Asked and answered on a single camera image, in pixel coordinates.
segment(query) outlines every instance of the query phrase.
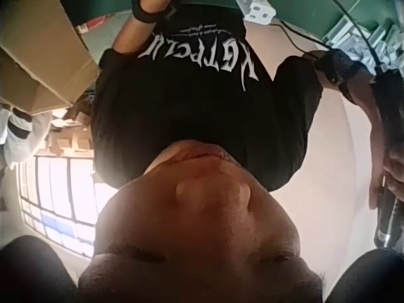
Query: power outlet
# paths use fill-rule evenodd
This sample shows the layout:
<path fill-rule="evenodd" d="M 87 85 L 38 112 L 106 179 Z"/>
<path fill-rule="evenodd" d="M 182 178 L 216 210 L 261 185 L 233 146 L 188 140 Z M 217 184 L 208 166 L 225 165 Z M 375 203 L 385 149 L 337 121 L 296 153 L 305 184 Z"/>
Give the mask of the power outlet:
<path fill-rule="evenodd" d="M 237 0 L 244 19 L 253 23 L 268 25 L 276 15 L 276 10 L 267 0 Z"/>

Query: white graphic lettering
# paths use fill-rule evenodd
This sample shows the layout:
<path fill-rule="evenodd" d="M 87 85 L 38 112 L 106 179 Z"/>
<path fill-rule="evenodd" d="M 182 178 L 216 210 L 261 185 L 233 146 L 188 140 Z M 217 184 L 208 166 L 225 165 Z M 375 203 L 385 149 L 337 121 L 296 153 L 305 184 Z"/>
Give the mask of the white graphic lettering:
<path fill-rule="evenodd" d="M 145 50 L 144 52 L 142 52 L 138 56 L 138 58 L 141 58 L 141 57 L 144 57 L 144 56 L 150 56 L 150 54 L 154 50 L 152 58 L 153 58 L 153 60 L 156 59 L 157 52 L 161 48 L 161 46 L 163 46 L 163 44 L 164 44 L 164 36 L 163 35 L 155 35 L 153 42 L 149 45 L 147 50 Z"/>
<path fill-rule="evenodd" d="M 217 61 L 215 60 L 215 57 L 216 57 L 216 46 L 217 46 L 217 36 L 216 36 L 216 38 L 215 38 L 215 43 L 213 43 L 212 48 L 210 49 L 210 59 L 209 59 L 209 61 L 206 60 L 206 58 L 203 58 L 203 63 L 205 64 L 205 66 L 213 67 L 213 68 L 215 68 L 217 71 L 219 71 L 219 64 L 218 64 Z"/>
<path fill-rule="evenodd" d="M 198 63 L 199 67 L 202 67 L 202 56 L 203 56 L 203 52 L 205 51 L 205 47 L 203 45 L 203 42 L 200 38 L 198 38 L 198 42 L 199 42 L 199 51 L 191 54 L 189 57 L 191 58 L 192 62 Z"/>
<path fill-rule="evenodd" d="M 223 43 L 223 48 L 223 61 L 225 61 L 225 64 L 220 69 L 231 73 L 239 58 L 239 46 L 235 38 L 229 38 Z"/>
<path fill-rule="evenodd" d="M 189 43 L 181 43 L 180 45 L 178 45 L 177 50 L 179 50 L 181 48 L 185 49 L 184 53 L 183 54 L 181 54 L 181 53 L 174 54 L 173 55 L 174 57 L 183 59 L 191 54 L 191 46 L 189 45 Z"/>
<path fill-rule="evenodd" d="M 211 42 L 206 41 L 211 41 L 211 39 L 205 40 L 203 38 L 205 35 L 210 35 L 211 37 L 213 35 L 215 36 L 213 45 L 210 44 Z M 228 38 L 226 41 L 221 42 L 224 40 L 221 39 L 223 36 Z M 244 51 L 245 57 L 241 54 L 241 49 Z M 241 85 L 244 91 L 246 91 L 246 77 L 259 81 L 249 47 L 232 37 L 227 31 L 217 28 L 216 25 L 190 27 L 181 30 L 177 34 L 170 35 L 169 39 L 163 35 L 155 35 L 147 50 L 142 52 L 138 57 L 151 56 L 151 59 L 155 60 L 160 50 L 161 52 L 165 52 L 164 58 L 174 56 L 176 58 L 185 59 L 189 57 L 189 59 L 199 65 L 200 68 L 211 67 L 215 68 L 217 71 L 221 70 L 232 73 L 236 66 L 240 64 Z M 216 59 L 217 51 L 219 54 L 223 52 L 223 58 L 221 60 L 219 59 L 219 62 Z"/>
<path fill-rule="evenodd" d="M 244 52 L 246 53 L 246 58 L 245 58 L 244 62 L 241 64 L 241 84 L 242 84 L 242 89 L 244 91 L 246 91 L 246 86 L 244 84 L 244 78 L 245 78 L 244 73 L 246 72 L 247 65 L 248 65 L 248 69 L 249 69 L 248 77 L 255 79 L 257 81 L 259 81 L 259 80 L 255 73 L 254 62 L 253 62 L 253 60 L 251 60 L 249 49 L 241 42 L 240 42 L 240 45 L 244 49 Z"/>
<path fill-rule="evenodd" d="M 178 44 L 178 41 L 174 41 L 171 39 L 166 39 L 167 43 L 170 45 L 167 53 L 165 54 L 164 58 L 171 56 L 174 53 L 175 46 Z"/>

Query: electrical cable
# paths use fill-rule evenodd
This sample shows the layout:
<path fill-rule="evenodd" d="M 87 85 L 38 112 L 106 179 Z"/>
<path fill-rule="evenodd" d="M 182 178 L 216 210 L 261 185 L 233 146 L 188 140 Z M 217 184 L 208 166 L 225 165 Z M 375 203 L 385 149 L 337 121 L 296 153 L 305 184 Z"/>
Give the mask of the electrical cable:
<path fill-rule="evenodd" d="M 292 40 L 292 38 L 290 37 L 290 35 L 288 34 L 288 32 L 286 31 L 286 29 L 284 29 L 283 26 L 281 26 L 280 24 L 271 24 L 272 27 L 279 27 L 280 29 L 283 30 L 283 32 L 285 33 L 286 37 L 289 39 L 290 43 L 298 50 L 301 51 L 303 54 L 306 54 L 308 56 L 311 56 L 315 59 L 318 59 L 315 55 L 310 54 L 309 52 L 306 52 L 304 50 L 302 50 L 299 46 L 296 45 L 296 43 Z"/>
<path fill-rule="evenodd" d="M 307 40 L 310 40 L 311 42 L 317 43 L 317 44 L 319 44 L 319 45 L 325 47 L 326 49 L 329 49 L 329 50 L 333 49 L 331 46 L 326 45 L 323 41 L 314 39 L 314 38 L 312 38 L 312 37 L 309 37 L 309 36 L 307 36 L 307 35 L 304 35 L 303 33 L 299 33 L 297 30 L 294 30 L 292 27 L 290 27 L 289 25 L 287 25 L 287 24 L 286 24 L 285 22 L 283 22 L 283 21 L 281 21 L 280 23 L 281 23 L 284 27 L 286 27 L 288 30 L 290 30 L 292 33 L 295 33 L 295 34 L 298 35 L 298 36 L 301 36 L 301 37 L 303 37 L 303 38 L 305 38 L 305 39 L 307 39 Z"/>
<path fill-rule="evenodd" d="M 360 36 L 362 37 L 362 39 L 364 39 L 367 47 L 369 48 L 369 51 L 371 52 L 371 55 L 374 59 L 374 62 L 376 63 L 376 66 L 381 66 L 382 63 L 380 62 L 379 57 L 376 54 L 376 51 L 374 50 L 374 48 L 371 46 L 371 44 L 369 43 L 369 40 L 365 37 L 363 31 L 360 29 L 358 23 L 352 18 L 352 16 L 350 15 L 350 13 L 342 6 L 342 4 L 338 1 L 338 0 L 333 0 L 334 3 L 340 8 L 340 10 L 343 12 L 343 14 L 349 19 L 349 21 L 352 22 L 352 24 L 354 25 L 354 27 L 358 30 L 358 32 L 360 33 Z"/>

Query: window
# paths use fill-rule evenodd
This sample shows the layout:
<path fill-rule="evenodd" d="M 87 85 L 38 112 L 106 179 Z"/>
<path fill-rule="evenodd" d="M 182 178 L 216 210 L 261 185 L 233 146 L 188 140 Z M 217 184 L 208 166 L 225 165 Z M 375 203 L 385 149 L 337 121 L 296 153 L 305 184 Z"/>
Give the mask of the window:
<path fill-rule="evenodd" d="M 89 158 L 33 157 L 18 167 L 22 217 L 52 242 L 93 256 L 95 222 L 117 192 L 94 183 Z"/>

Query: lips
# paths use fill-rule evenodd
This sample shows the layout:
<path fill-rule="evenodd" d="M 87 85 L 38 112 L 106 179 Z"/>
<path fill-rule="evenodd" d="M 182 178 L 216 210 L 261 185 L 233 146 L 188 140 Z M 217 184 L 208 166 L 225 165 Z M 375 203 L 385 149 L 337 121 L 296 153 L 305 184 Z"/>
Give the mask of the lips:
<path fill-rule="evenodd" d="M 229 155 L 223 148 L 214 144 L 206 144 L 206 143 L 198 143 L 190 146 L 189 148 L 185 148 L 180 151 L 178 154 L 173 156 L 170 159 L 171 163 L 179 163 L 183 161 L 188 161 L 197 158 L 205 158 L 205 157 L 215 157 L 220 160 L 228 161 L 237 166 L 240 166 L 239 163 Z"/>

